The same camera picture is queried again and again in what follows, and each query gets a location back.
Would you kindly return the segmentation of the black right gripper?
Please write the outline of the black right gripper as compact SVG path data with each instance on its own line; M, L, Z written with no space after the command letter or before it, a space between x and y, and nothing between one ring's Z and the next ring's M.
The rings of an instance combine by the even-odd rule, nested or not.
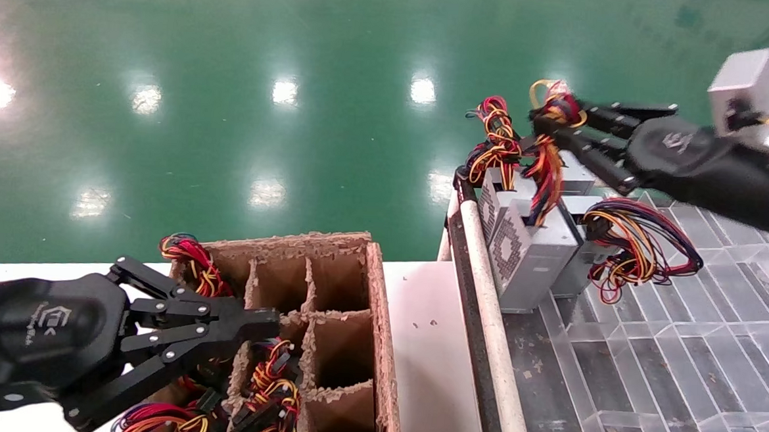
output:
M548 135L615 193L628 195L642 184L675 201L769 232L769 152L732 136L718 137L709 127L664 119L678 114L678 105L599 105L587 100L578 100L578 105L585 110L588 127L630 139L630 171L607 154L608 138L538 115L531 119L534 133Z

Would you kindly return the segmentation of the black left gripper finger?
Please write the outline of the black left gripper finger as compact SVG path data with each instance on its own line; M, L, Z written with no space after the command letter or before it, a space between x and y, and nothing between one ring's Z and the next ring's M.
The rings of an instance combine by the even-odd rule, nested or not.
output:
M131 285L149 295L129 306L133 320L145 329L205 325L227 335L276 337L280 333L277 310L245 309L233 297L200 295L133 257L118 258L108 276L117 285Z

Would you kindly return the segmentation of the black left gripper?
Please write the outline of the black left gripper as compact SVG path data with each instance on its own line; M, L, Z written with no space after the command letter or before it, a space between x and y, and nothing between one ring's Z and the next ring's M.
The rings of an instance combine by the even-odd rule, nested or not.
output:
M115 348L129 298L102 274L0 283L0 411L62 400L66 421L93 432L189 377L206 414L227 395L246 330L190 324Z

